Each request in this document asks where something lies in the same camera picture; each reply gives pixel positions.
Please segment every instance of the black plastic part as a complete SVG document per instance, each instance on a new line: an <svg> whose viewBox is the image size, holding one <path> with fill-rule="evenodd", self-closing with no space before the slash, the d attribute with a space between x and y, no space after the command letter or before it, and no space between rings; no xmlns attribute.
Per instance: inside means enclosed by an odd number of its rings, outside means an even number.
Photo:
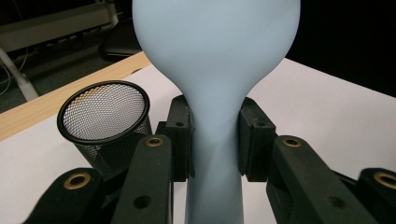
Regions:
<svg viewBox="0 0 396 224"><path fill-rule="evenodd" d="M377 223L303 139L279 136L267 195L277 223Z"/></svg>
<svg viewBox="0 0 396 224"><path fill-rule="evenodd" d="M72 189L85 180L88 183ZM59 176L49 186L24 223L99 223L98 214L104 199L101 175L92 168L77 168Z"/></svg>
<svg viewBox="0 0 396 224"><path fill-rule="evenodd" d="M362 170L356 194L379 223L396 223L396 173L381 168Z"/></svg>
<svg viewBox="0 0 396 224"><path fill-rule="evenodd" d="M358 181L335 171L334 174L337 175L343 184L349 189L349 191L351 191L356 196L356 184Z"/></svg>
<svg viewBox="0 0 396 224"><path fill-rule="evenodd" d="M165 134L165 128L166 128L166 121L158 122L157 130L155 131L155 134Z"/></svg>
<svg viewBox="0 0 396 224"><path fill-rule="evenodd" d="M275 124L250 98L239 112L239 172L249 182L265 182L268 177L271 150L276 135Z"/></svg>
<svg viewBox="0 0 396 224"><path fill-rule="evenodd" d="M191 159L191 135L193 132L192 115L186 98L179 95L172 100L165 134L173 145L174 181L184 182L190 176L194 177Z"/></svg>
<svg viewBox="0 0 396 224"><path fill-rule="evenodd" d="M119 21L98 48L100 57L110 62L118 62L140 51L142 48L134 32L132 18Z"/></svg>
<svg viewBox="0 0 396 224"><path fill-rule="evenodd" d="M172 144L165 135L141 139L111 223L172 223Z"/></svg>
<svg viewBox="0 0 396 224"><path fill-rule="evenodd" d="M111 218L113 218L114 210L119 202L120 192L121 189L106 195L105 201L102 203L102 207L100 209L100 219L97 222L98 224L110 223Z"/></svg>
<svg viewBox="0 0 396 224"><path fill-rule="evenodd" d="M106 179L104 179L106 195L111 194L122 188L125 176L128 173L128 168L129 167L125 167L122 170L118 170L117 173L113 173L112 175L109 175L106 177Z"/></svg>

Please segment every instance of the metal mesh cup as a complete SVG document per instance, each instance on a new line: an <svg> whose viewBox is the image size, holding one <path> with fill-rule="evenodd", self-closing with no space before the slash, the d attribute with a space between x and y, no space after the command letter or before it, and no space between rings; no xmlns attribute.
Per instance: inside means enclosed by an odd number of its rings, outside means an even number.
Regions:
<svg viewBox="0 0 396 224"><path fill-rule="evenodd" d="M106 178L128 167L137 142L151 134L149 97L134 83L96 83L64 103L57 125Z"/></svg>

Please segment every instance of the cable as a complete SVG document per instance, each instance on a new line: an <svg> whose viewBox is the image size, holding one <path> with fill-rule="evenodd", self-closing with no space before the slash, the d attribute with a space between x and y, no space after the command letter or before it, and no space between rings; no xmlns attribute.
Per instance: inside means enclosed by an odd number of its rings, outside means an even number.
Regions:
<svg viewBox="0 0 396 224"><path fill-rule="evenodd" d="M7 78L6 80L1 81L1 82L0 82L0 85L6 83L6 82L8 82L8 81L9 81L9 78Z"/></svg>
<svg viewBox="0 0 396 224"><path fill-rule="evenodd" d="M25 52L25 57L24 57L24 59L23 59L23 62L22 62L22 64L21 64L21 67L20 67L20 71L22 70L22 68L23 68L23 66L25 65L25 63L26 63L26 60L27 60L27 54L29 53L29 47L26 47L26 52Z"/></svg>
<svg viewBox="0 0 396 224"><path fill-rule="evenodd" d="M12 0L12 3L14 4L14 7L17 9L18 15L20 16L21 21L23 20L22 14L20 11L20 8L18 7L18 4L15 2L15 0Z"/></svg>
<svg viewBox="0 0 396 224"><path fill-rule="evenodd" d="M4 70L6 71L6 73L8 75L8 80L6 80L6 81L8 81L8 84L7 84L6 88L2 92L0 92L0 96L3 95L8 90L9 85L11 84L11 79L12 79L12 77L9 74L8 70L6 69L6 67L3 64L1 66L4 68Z"/></svg>

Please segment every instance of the mesh pencil cup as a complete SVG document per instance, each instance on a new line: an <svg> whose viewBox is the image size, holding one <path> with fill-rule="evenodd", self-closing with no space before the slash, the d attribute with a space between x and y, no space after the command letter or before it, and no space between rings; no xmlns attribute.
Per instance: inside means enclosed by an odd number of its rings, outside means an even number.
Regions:
<svg viewBox="0 0 396 224"><path fill-rule="evenodd" d="M106 179L129 167L137 142L152 134L149 97L131 82L96 83L63 104L57 125L61 135Z"/></svg>

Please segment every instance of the white table surface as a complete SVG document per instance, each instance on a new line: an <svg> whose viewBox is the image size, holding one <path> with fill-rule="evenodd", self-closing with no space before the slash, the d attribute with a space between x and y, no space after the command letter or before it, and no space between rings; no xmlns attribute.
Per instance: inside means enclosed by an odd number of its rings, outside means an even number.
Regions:
<svg viewBox="0 0 396 224"><path fill-rule="evenodd" d="M125 78L150 98L153 130L166 120L178 88L152 65ZM357 178L361 169L396 171L396 99L283 60L250 92L278 134L303 138L331 167ZM61 174L90 167L56 127L56 116L0 142L0 223L21 223ZM265 183L243 177L245 223L276 223ZM176 183L175 222L183 223L186 184Z"/></svg>

